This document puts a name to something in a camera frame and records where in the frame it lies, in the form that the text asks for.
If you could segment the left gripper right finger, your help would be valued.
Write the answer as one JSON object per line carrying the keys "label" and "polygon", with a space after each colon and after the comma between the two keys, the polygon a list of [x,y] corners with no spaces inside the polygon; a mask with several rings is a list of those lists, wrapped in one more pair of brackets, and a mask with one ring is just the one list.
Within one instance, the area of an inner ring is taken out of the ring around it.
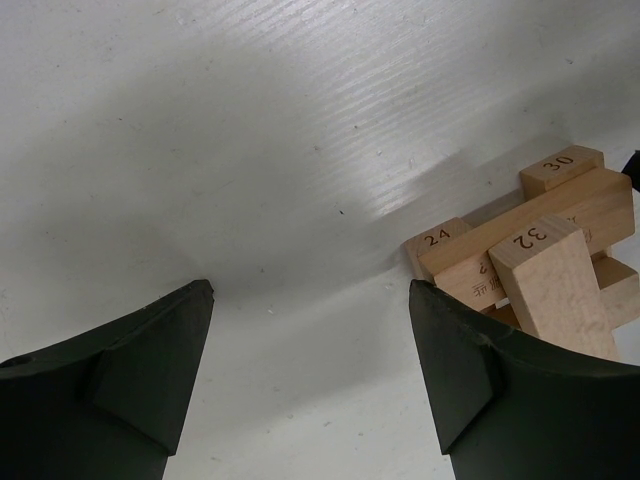
{"label": "left gripper right finger", "polygon": [[539,340],[415,280],[409,312],[458,479],[635,479],[639,369]]}

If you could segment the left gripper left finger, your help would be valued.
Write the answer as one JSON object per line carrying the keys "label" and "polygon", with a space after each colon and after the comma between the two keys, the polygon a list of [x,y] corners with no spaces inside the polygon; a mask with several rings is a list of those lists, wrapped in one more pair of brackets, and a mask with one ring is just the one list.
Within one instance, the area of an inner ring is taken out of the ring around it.
{"label": "left gripper left finger", "polygon": [[207,280],[1,364],[4,479],[160,479],[214,306]]}

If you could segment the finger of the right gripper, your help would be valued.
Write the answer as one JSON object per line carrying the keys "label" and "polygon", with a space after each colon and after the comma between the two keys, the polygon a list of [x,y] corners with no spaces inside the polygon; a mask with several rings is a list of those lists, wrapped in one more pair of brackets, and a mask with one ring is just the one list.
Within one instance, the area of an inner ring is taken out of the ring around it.
{"label": "finger of the right gripper", "polygon": [[621,173],[631,180],[632,188],[640,192],[640,150],[636,150],[629,158]]}

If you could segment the wood block three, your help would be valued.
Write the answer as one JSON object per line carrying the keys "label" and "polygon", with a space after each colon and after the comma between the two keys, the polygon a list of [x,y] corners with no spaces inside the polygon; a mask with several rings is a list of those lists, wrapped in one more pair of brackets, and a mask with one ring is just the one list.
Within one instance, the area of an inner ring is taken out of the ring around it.
{"label": "wood block three", "polygon": [[429,282],[482,311],[507,297],[493,259],[515,268],[572,236],[590,256],[634,233],[631,178],[596,168],[433,247],[419,262]]}

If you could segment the wood block five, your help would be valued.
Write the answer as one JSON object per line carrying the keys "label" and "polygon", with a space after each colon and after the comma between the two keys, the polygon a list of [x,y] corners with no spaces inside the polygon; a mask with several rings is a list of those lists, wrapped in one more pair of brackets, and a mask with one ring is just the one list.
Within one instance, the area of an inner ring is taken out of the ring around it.
{"label": "wood block five", "polygon": [[526,199],[535,198],[594,168],[603,168],[604,153],[571,145],[520,171]]}

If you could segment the wood block one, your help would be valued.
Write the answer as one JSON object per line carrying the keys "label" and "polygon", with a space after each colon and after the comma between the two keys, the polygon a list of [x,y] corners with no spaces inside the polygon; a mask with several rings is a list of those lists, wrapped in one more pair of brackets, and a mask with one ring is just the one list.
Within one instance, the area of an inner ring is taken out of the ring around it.
{"label": "wood block one", "polygon": [[577,353],[619,359],[576,224],[541,217],[490,248],[489,256],[525,333]]}

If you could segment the wood block four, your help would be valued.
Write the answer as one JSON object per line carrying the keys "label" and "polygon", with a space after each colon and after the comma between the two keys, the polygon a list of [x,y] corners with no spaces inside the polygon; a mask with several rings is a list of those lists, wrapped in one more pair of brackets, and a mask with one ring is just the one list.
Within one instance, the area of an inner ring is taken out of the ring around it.
{"label": "wood block four", "polygon": [[431,280],[429,275],[423,273],[419,257],[449,243],[452,239],[472,229],[473,227],[467,222],[461,218],[454,217],[405,241],[404,250],[411,265],[413,278]]}

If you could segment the wood block two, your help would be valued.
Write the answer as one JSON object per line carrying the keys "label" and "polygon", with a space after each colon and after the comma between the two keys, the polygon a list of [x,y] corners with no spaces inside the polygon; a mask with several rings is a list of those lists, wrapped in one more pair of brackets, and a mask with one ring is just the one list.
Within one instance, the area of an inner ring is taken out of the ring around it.
{"label": "wood block two", "polygon": [[537,256],[497,276],[519,327],[546,341],[607,336],[639,317],[639,274],[611,257]]}

